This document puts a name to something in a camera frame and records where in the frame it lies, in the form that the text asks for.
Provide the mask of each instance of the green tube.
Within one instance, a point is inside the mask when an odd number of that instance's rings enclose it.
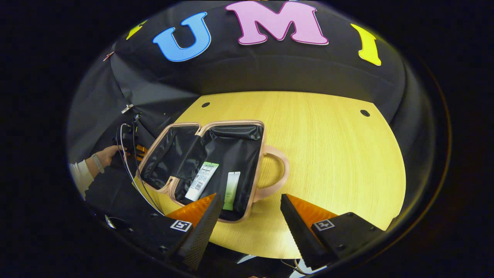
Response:
[[[239,183],[240,172],[229,172],[226,180],[225,204],[224,210],[233,210],[233,201],[235,201],[235,193],[237,193],[237,185]]]

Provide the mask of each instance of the barcode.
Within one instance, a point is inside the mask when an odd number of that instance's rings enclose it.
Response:
[[[195,188],[196,190],[199,190],[199,189],[201,189],[201,186],[203,186],[203,183],[198,182],[194,188]]]

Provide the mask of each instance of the blue letter u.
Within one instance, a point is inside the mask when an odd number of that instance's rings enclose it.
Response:
[[[209,34],[206,23],[204,23],[204,17],[206,15],[206,12],[200,12],[185,19],[181,23],[182,26],[189,25],[192,34],[196,38],[196,42],[193,45],[187,48],[178,46],[177,41],[173,37],[174,27],[161,32],[154,38],[153,42],[160,47],[163,55],[172,62],[182,62],[200,55],[211,43],[211,34]]]

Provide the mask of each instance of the human hand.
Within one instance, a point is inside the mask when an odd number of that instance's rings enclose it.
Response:
[[[105,148],[102,151],[99,151],[96,153],[98,156],[98,159],[101,163],[101,166],[105,168],[106,166],[109,166],[112,163],[112,158],[113,156],[117,153],[118,150],[121,150],[122,146],[119,145],[113,145],[110,147]]]

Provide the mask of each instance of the wristband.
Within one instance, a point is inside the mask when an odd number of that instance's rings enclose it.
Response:
[[[103,174],[105,172],[105,169],[103,169],[101,162],[99,162],[98,156],[96,154],[93,154],[91,156],[91,158],[93,159],[94,163],[96,163],[96,166],[98,167],[99,172]]]

